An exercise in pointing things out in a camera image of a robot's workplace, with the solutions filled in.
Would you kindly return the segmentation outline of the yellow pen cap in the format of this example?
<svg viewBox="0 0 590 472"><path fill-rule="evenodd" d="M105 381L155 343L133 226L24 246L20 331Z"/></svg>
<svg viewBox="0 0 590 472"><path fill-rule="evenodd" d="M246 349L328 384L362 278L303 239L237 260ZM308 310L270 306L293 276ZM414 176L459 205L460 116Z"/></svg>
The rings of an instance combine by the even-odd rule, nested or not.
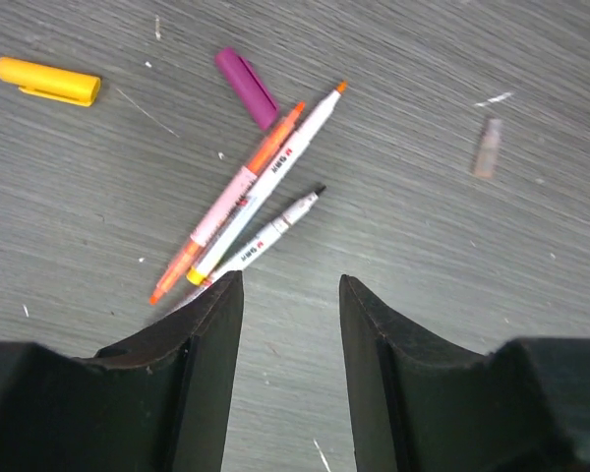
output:
<svg viewBox="0 0 590 472"><path fill-rule="evenodd" d="M0 80L23 93L83 107L92 106L101 87L99 77L11 57L0 58Z"/></svg>

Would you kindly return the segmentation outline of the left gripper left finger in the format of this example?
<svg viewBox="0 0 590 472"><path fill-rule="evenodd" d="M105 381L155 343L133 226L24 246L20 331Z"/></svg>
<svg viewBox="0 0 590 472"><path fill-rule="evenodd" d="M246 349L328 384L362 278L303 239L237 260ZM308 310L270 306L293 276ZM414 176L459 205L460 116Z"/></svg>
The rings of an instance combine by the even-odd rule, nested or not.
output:
<svg viewBox="0 0 590 472"><path fill-rule="evenodd" d="M0 342L0 471L217 471L243 321L240 272L91 358Z"/></svg>

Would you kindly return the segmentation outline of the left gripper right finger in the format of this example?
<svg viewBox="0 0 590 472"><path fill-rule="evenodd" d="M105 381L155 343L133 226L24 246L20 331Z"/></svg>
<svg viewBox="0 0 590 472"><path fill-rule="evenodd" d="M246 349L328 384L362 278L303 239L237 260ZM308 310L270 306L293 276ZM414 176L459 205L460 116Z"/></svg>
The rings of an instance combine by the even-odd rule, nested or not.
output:
<svg viewBox="0 0 590 472"><path fill-rule="evenodd" d="M481 355L339 283L361 471L590 471L590 338L516 337Z"/></svg>

